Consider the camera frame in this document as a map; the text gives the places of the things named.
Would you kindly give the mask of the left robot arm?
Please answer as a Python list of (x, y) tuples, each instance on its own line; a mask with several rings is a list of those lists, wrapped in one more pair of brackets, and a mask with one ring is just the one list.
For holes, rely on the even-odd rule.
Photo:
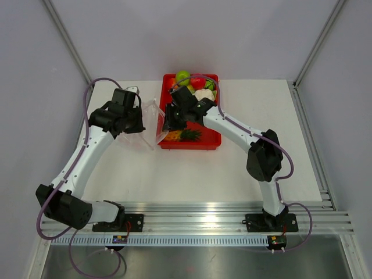
[(90, 223), (112, 231), (125, 226), (124, 206), (82, 197), (96, 164), (117, 136), (145, 130), (141, 105), (138, 87), (116, 88), (112, 99), (90, 114), (88, 130), (66, 166), (49, 185), (41, 184), (36, 190), (42, 215), (76, 230)]

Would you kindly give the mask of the clear zip top bag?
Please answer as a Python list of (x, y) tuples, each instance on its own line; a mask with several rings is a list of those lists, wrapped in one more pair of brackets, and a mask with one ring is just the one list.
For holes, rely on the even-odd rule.
[(154, 151), (169, 133), (163, 129), (164, 120), (165, 112), (156, 103), (156, 98), (144, 102), (142, 104), (142, 121), (145, 130), (138, 134), (120, 134), (116, 138), (118, 146), (139, 152)]

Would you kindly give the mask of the toy cauliflower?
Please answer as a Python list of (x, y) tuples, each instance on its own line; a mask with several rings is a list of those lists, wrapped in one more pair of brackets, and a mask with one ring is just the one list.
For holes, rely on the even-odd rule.
[(200, 89), (196, 90), (194, 96), (198, 101), (201, 101), (203, 98), (207, 98), (213, 102), (216, 101), (217, 91), (212, 91), (210, 89)]

